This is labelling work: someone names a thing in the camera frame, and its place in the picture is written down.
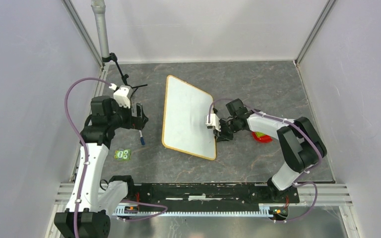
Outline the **blue whiteboard marker pen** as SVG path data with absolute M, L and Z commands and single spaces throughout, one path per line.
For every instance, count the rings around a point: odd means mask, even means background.
M 141 131 L 141 130 L 139 130 L 138 132 L 139 132 L 139 136 L 140 136 L 140 143 L 141 143 L 141 145 L 145 145 L 145 140 L 144 140 L 144 137 L 143 137 L 142 131 Z

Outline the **yellow framed whiteboard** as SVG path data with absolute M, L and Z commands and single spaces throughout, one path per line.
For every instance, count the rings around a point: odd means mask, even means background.
M 162 144 L 207 160 L 217 157 L 216 141 L 206 120 L 213 97 L 173 76 L 166 78 Z

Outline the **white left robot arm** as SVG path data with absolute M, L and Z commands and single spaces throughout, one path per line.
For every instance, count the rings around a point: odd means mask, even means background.
M 71 197 L 63 212 L 57 212 L 54 224 L 65 238 L 106 238 L 110 217 L 122 201 L 136 196 L 131 176 L 113 176 L 99 194 L 100 179 L 111 141 L 119 128 L 142 130 L 148 122 L 141 103 L 135 108 L 118 105 L 109 96 L 94 97 L 91 114 L 80 132 L 80 161 Z

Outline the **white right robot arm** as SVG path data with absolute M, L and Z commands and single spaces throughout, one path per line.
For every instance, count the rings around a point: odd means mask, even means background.
M 306 117 L 283 119 L 245 105 L 240 99 L 227 99 L 230 116 L 221 119 L 212 103 L 206 117 L 206 125 L 213 130 L 216 141 L 231 141 L 234 134 L 246 130 L 260 132 L 278 140 L 284 158 L 279 171 L 267 181 L 267 197 L 280 202 L 287 189 L 296 187 L 303 174 L 318 166 L 327 155 L 327 148 Z

